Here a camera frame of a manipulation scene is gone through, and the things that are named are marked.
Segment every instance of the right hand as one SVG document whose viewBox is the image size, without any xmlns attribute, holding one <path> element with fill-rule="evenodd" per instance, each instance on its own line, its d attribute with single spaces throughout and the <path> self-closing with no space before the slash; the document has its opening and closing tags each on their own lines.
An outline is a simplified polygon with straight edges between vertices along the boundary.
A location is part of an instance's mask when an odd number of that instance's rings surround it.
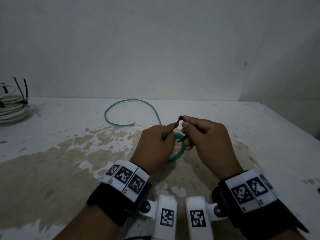
<svg viewBox="0 0 320 240">
<path fill-rule="evenodd" d="M 183 116 L 182 133 L 189 151 L 195 146 L 198 156 L 220 180 L 243 172 L 232 148 L 226 127 L 210 120 Z"/>
</svg>

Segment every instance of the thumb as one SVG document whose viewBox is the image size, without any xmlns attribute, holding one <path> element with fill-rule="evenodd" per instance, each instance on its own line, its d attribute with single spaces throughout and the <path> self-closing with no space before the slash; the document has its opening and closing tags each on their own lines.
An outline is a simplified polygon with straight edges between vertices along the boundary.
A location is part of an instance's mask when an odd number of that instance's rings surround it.
<svg viewBox="0 0 320 240">
<path fill-rule="evenodd" d="M 176 142 L 176 138 L 174 137 L 174 131 L 173 131 L 167 135 L 167 138 L 163 143 L 165 143 L 166 146 L 170 148 L 170 150 L 171 149 L 173 150 L 175 142 Z"/>
<path fill-rule="evenodd" d="M 198 129 L 194 125 L 188 122 L 182 122 L 182 128 L 184 129 L 184 132 L 188 134 L 195 146 L 197 146 L 197 144 L 199 144 L 205 136 L 200 131 L 198 131 Z"/>
</svg>

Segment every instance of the left hand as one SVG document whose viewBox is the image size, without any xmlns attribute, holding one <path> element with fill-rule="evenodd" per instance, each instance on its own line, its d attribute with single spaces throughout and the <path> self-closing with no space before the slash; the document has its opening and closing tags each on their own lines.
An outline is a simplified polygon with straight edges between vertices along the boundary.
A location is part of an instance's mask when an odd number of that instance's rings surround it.
<svg viewBox="0 0 320 240">
<path fill-rule="evenodd" d="M 144 168 L 150 175 L 166 162 L 174 151 L 174 125 L 154 125 L 145 129 L 130 162 Z"/>
</svg>

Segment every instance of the white table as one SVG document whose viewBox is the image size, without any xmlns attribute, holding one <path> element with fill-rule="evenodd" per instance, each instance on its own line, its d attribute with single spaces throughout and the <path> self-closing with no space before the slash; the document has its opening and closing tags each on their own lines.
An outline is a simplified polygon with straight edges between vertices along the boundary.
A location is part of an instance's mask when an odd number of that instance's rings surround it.
<svg viewBox="0 0 320 240">
<path fill-rule="evenodd" d="M 130 102 L 108 114 L 128 128 L 109 127 L 104 111 L 119 99 L 31 98 L 33 117 L 0 128 L 0 235 L 6 239 L 52 239 L 81 210 L 97 179 L 119 158 L 130 158 L 141 131 L 157 124 L 147 105 Z M 246 169 L 263 169 L 280 199 L 320 238 L 320 142 L 255 102 L 148 100 L 162 123 L 179 115 L 226 125 L 235 153 Z M 195 151 L 167 163 L 150 178 L 157 194 L 178 200 L 176 239 L 188 238 L 184 199 L 203 195 L 211 202 L 215 178 Z M 149 219 L 129 220 L 121 239 L 150 234 Z M 226 220 L 214 223 L 218 239 L 241 239 Z"/>
</svg>

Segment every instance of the table surface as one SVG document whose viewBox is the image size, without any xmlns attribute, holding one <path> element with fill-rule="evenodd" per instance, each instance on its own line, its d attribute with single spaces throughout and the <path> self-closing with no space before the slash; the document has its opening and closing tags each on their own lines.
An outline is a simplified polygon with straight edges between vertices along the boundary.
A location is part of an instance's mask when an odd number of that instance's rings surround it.
<svg viewBox="0 0 320 240">
<path fill-rule="evenodd" d="M 158 123 L 149 106 L 127 102 L 110 110 L 108 119 L 136 125 L 110 126 L 104 112 L 117 101 L 31 98 L 31 118 L 0 128 L 2 240 L 53 239 L 82 209 L 112 162 L 129 159 L 142 130 Z M 242 166 L 262 169 L 279 198 L 310 230 L 306 238 L 320 238 L 319 141 L 256 102 L 147 101 L 164 125 L 177 121 L 179 115 L 225 124 Z M 150 199 L 159 194 L 176 197 L 176 239 L 188 239 L 184 200 L 202 195 L 211 202 L 218 179 L 191 150 L 164 165 L 150 182 Z M 142 216 L 130 219 L 119 239 L 151 234 L 151 224 Z M 217 239 L 243 239 L 228 219 L 214 222 L 213 232 Z"/>
</svg>

